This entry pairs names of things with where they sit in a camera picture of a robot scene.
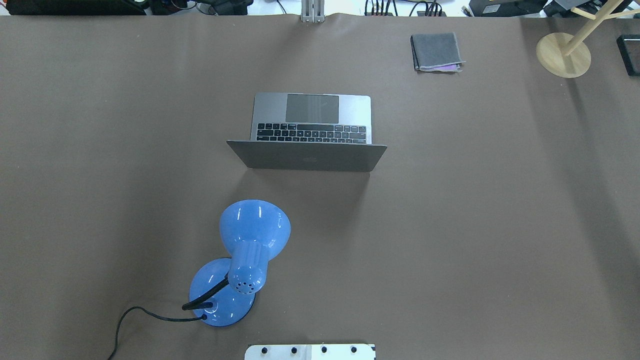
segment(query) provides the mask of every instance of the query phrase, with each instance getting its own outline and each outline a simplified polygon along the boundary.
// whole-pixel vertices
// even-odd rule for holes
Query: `lamp base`
[[[569,55],[562,55],[562,48],[573,38],[567,33],[552,33],[538,42],[536,55],[538,60],[553,75],[562,78],[577,78],[589,70],[591,53],[587,45],[580,43]]]
[[[200,268],[191,281],[189,301],[195,300],[222,281],[230,265],[231,259],[221,258]],[[196,316],[207,315],[207,319],[202,321],[211,326],[228,326],[240,321],[251,310],[254,299],[255,294],[241,294],[226,286],[207,300],[213,303],[213,307],[195,309],[193,313]]]

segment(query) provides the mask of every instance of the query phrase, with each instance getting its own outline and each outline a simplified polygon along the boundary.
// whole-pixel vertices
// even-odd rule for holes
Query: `metal bracket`
[[[302,22],[324,22],[324,0],[302,0]]]
[[[252,345],[244,360],[376,360],[373,344]]]

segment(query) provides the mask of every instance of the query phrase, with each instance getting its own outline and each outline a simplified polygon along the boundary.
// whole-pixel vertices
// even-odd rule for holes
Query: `wooden pole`
[[[562,55],[568,56],[575,50],[578,45],[586,39],[589,34],[595,30],[598,25],[600,25],[604,20],[608,18],[608,16],[615,10],[623,0],[609,0],[606,4],[600,9],[599,12],[596,12],[596,18],[593,20],[589,20],[583,27],[578,30],[578,33],[567,43],[567,45],[562,49]]]

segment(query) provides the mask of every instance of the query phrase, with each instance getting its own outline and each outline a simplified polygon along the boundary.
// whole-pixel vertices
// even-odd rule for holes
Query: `laptop keyboard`
[[[260,123],[257,140],[367,143],[367,128],[355,125]]]

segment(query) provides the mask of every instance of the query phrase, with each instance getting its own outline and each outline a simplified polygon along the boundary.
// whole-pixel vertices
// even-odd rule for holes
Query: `blue desk lamp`
[[[242,200],[220,217],[220,236],[231,258],[211,261],[191,281],[183,310],[212,326],[240,321],[267,280],[269,260],[282,251],[291,233],[287,215],[263,200]]]

